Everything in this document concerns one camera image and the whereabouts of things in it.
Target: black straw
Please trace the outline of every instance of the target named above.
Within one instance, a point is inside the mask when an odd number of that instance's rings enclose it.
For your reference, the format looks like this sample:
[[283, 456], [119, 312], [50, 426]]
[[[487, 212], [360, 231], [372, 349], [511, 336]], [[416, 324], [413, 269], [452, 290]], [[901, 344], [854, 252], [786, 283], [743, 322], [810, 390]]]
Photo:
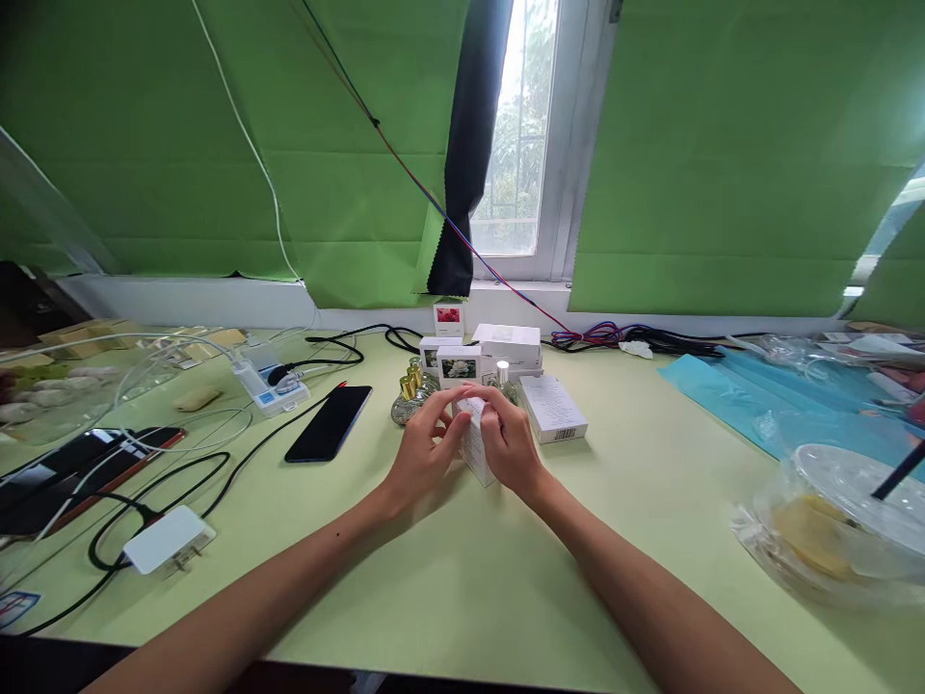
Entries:
[[919, 445], [915, 447], [915, 450], [906, 456], [906, 460], [900, 463], [899, 467], [892, 471], [884, 483], [871, 495], [875, 499], [883, 501], [890, 492], [899, 486], [900, 482], [909, 477], [910, 473], [922, 462], [923, 458], [925, 458], [925, 440], [920, 442]]

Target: green curtain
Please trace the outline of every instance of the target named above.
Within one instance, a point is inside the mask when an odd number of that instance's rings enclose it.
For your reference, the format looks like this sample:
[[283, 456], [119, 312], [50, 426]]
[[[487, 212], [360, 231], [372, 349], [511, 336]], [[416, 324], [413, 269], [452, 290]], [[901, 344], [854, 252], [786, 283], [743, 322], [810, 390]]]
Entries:
[[[199, 4], [312, 297], [417, 305], [440, 223], [311, 42], [301, 2]], [[383, 131], [442, 200], [467, 2], [310, 4]], [[189, 0], [46, 0], [8, 34], [0, 122], [133, 274], [291, 278]]]
[[78, 272], [52, 244], [32, 216], [0, 186], [0, 260], [37, 265], [52, 277]]
[[626, 0], [570, 310], [833, 314], [925, 152], [925, 3]]
[[925, 330], [925, 205], [919, 205], [874, 268], [851, 320]]

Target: light green desk surface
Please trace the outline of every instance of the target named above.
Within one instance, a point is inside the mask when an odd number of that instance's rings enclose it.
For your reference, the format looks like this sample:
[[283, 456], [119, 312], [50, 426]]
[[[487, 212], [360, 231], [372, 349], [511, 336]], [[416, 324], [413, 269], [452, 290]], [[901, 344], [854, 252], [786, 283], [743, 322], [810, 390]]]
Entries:
[[[308, 381], [312, 400], [342, 380], [374, 392], [337, 458], [289, 466], [282, 456], [302, 431], [277, 435], [242, 470], [209, 522], [218, 537], [186, 574], [167, 580], [127, 570], [47, 636], [139, 646], [249, 569], [327, 523], [384, 477], [402, 432], [388, 411], [408, 354], [381, 335], [358, 340], [366, 361]], [[286, 359], [306, 354], [284, 341]], [[801, 601], [784, 592], [729, 531], [736, 503], [774, 474], [776, 463], [665, 382], [655, 363], [613, 352], [547, 350], [546, 373], [566, 386], [588, 418], [583, 440], [540, 447], [553, 473], [594, 513], [704, 597], [807, 694], [921, 692], [925, 618], [870, 615]], [[120, 422], [176, 419], [170, 402], [205, 382], [222, 400], [247, 402], [226, 362], [214, 359], [142, 396]], [[228, 446], [232, 463], [290, 414], [254, 424]], [[215, 440], [224, 415], [192, 427]], [[226, 431], [237, 423], [226, 425]], [[3, 469], [35, 455], [0, 449]], [[175, 465], [164, 456], [120, 491], [133, 493]], [[177, 475], [147, 501], [155, 508], [193, 484], [208, 464]], [[202, 510], [226, 471], [190, 503]], [[14, 625], [24, 630], [71, 604], [100, 578], [87, 559], [91, 528], [117, 508], [102, 501], [40, 543], [17, 587], [44, 595]], [[274, 660], [416, 675], [592, 691], [654, 687], [556, 538], [515, 496], [483, 489], [464, 467], [419, 518], [343, 576], [269, 652]], [[126, 517], [103, 543], [115, 557], [135, 529]], [[26, 547], [0, 554], [6, 570]]]

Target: black smartphone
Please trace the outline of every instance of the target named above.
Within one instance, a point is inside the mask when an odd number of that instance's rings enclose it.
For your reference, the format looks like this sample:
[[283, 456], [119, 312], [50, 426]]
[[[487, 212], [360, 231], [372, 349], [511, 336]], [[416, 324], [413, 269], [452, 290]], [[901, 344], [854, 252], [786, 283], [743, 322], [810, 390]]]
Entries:
[[[158, 448], [170, 448], [186, 435], [182, 429], [172, 427], [129, 431], [142, 443]], [[106, 464], [87, 480], [81, 494], [111, 492], [158, 455], [160, 451], [130, 443], [119, 430], [85, 432], [0, 479], [0, 535], [23, 538], [41, 532], [81, 480], [103, 460]], [[49, 535], [97, 501], [95, 496], [72, 498]]]
[[286, 463], [333, 460], [372, 391], [369, 386], [336, 388], [292, 444], [286, 453]]

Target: window frame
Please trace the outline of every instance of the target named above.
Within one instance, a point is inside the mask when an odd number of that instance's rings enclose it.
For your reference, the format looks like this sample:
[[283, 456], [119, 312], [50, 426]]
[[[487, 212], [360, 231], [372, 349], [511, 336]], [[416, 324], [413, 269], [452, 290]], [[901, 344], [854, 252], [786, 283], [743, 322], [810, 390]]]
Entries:
[[[506, 280], [571, 279], [617, 34], [610, 6], [610, 0], [559, 0], [537, 250], [529, 256], [484, 254]], [[474, 256], [473, 277], [492, 279]]]

